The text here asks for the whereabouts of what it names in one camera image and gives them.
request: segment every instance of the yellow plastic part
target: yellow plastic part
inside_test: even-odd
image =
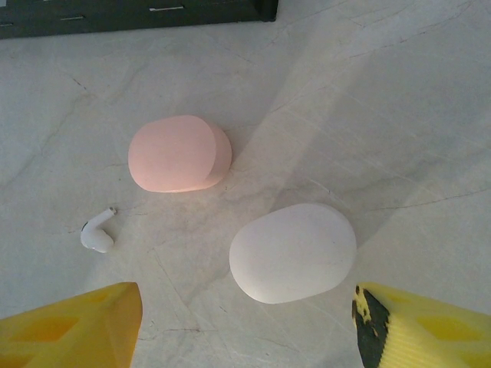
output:
[[[357,286],[353,309],[365,366],[377,366],[367,348],[385,339],[379,368],[491,367],[489,315],[374,283]]]
[[[142,304],[134,282],[0,320],[1,368],[128,368]]]

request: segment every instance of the white earbud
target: white earbud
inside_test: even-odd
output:
[[[114,215],[116,215],[116,209],[110,207],[84,225],[80,234],[80,241],[85,248],[106,253],[114,245],[114,240],[102,228],[99,228]]]

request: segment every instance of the marble floor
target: marble floor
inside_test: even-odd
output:
[[[491,1],[281,0],[278,21],[0,41],[0,317],[118,281],[154,367],[361,367],[357,281],[491,313]],[[158,195],[130,178],[146,122],[195,114],[230,174]],[[234,234],[333,205],[359,252],[332,291],[248,298]],[[101,255],[81,226],[113,205]]]

